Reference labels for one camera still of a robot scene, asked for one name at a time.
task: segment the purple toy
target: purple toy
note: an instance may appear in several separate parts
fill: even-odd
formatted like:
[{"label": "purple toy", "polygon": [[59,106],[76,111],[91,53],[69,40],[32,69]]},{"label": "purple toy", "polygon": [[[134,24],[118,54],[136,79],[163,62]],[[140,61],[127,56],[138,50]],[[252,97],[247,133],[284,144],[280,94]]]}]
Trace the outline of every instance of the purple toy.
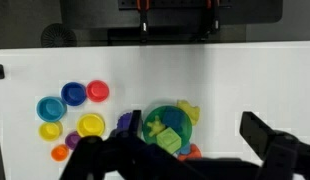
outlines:
[{"label": "purple toy", "polygon": [[78,135],[77,131],[74,131],[66,136],[65,144],[69,149],[74,150],[80,139],[81,137]]},{"label": "purple toy", "polygon": [[117,122],[117,129],[118,130],[128,129],[131,116],[132,116],[132,113],[123,114]]}]

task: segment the white table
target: white table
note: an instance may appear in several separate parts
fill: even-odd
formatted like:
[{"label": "white table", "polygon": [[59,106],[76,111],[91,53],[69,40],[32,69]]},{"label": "white table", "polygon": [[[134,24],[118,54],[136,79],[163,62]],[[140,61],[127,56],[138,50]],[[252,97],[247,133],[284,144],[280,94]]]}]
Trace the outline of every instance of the white table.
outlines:
[{"label": "white table", "polygon": [[[243,111],[310,143],[310,42],[192,46],[0,50],[0,143],[8,180],[58,179],[67,161],[51,160],[80,115],[103,115],[106,138],[123,112],[189,100],[202,109],[192,142],[204,156],[260,163],[239,135]],[[38,100],[59,96],[69,81],[104,80],[109,99],[68,107],[64,134],[53,143],[37,134]]]}]

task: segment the toy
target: toy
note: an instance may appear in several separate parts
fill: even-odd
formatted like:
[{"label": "toy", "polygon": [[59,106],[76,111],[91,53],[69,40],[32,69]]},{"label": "toy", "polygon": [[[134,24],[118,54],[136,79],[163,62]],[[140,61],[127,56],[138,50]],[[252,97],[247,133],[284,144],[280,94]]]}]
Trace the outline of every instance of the toy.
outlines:
[{"label": "toy", "polygon": [[181,137],[172,128],[165,129],[156,136],[156,139],[157,144],[170,154],[173,154],[182,146]]},{"label": "toy", "polygon": [[61,144],[53,148],[51,156],[55,161],[63,161],[68,156],[68,148],[65,144]]},{"label": "toy", "polygon": [[78,141],[81,139],[77,131],[69,133],[65,138],[65,144],[70,150],[74,150]]},{"label": "toy", "polygon": [[104,119],[98,114],[85,114],[77,121],[77,132],[81,137],[101,136],[104,130]]},{"label": "toy", "polygon": [[86,100],[85,86],[77,82],[67,83],[61,92],[63,101],[70,106],[79,106]]},{"label": "toy", "polygon": [[45,97],[38,102],[36,111],[42,120],[46,122],[56,122],[64,116],[66,105],[60,98]]},{"label": "toy", "polygon": [[157,144],[157,139],[156,136],[149,136],[149,133],[151,132],[151,128],[149,128],[149,126],[147,126],[147,124],[149,122],[153,123],[155,120],[155,117],[158,116],[159,119],[163,119],[164,114],[166,112],[166,109],[174,109],[174,111],[180,111],[183,115],[183,119],[181,120],[181,128],[179,129],[174,129],[172,128],[178,135],[179,137],[181,137],[182,139],[182,145],[181,147],[185,146],[188,142],[189,139],[192,135],[192,123],[189,119],[189,117],[187,116],[187,114],[182,111],[181,109],[175,107],[175,106],[161,106],[158,107],[156,109],[154,109],[145,119],[144,124],[143,124],[143,136],[144,136],[144,140],[147,144],[152,144],[155,143]]},{"label": "toy", "polygon": [[[133,111],[132,125],[140,124],[140,116],[140,110]],[[199,158],[194,144],[192,153],[178,160],[159,146],[141,141],[136,136],[138,127],[130,127],[134,128],[127,131],[129,136],[81,139],[60,179],[103,179],[106,173],[118,171],[122,179],[310,180],[310,145],[287,132],[278,134],[252,112],[243,112],[240,134],[262,160],[257,164],[238,157]],[[294,178],[294,174],[303,177]]]},{"label": "toy", "polygon": [[189,154],[179,154],[177,159],[179,159],[180,161],[185,161],[187,158],[201,158],[202,157],[202,153],[201,151],[198,149],[198,147],[195,144],[191,144],[191,153]]},{"label": "toy", "polygon": [[147,126],[151,128],[151,132],[149,132],[149,136],[153,137],[154,135],[159,134],[160,132],[165,130],[165,125],[162,124],[161,120],[158,116],[155,116],[154,122],[148,122]]},{"label": "toy", "polygon": [[39,136],[45,141],[54,141],[63,133],[62,123],[54,122],[48,123],[44,122],[38,130]]},{"label": "toy", "polygon": [[181,130],[182,121],[184,119],[185,113],[177,108],[167,107],[164,112],[163,124],[168,127],[173,128],[175,131]]},{"label": "toy", "polygon": [[118,130],[128,129],[129,123],[130,123],[130,120],[131,120],[131,116],[132,116],[132,113],[125,113],[125,114],[123,114],[119,118],[119,120],[117,121],[117,129]]},{"label": "toy", "polygon": [[91,101],[102,102],[108,97],[109,88],[103,81],[95,80],[87,85],[86,94]]},{"label": "toy", "polygon": [[195,126],[199,120],[200,108],[198,106],[192,107],[187,101],[177,101],[177,107],[186,112],[191,119],[192,125]]},{"label": "toy", "polygon": [[185,146],[176,151],[177,155],[179,154],[187,155],[189,153],[191,153],[191,144],[189,142]]}]

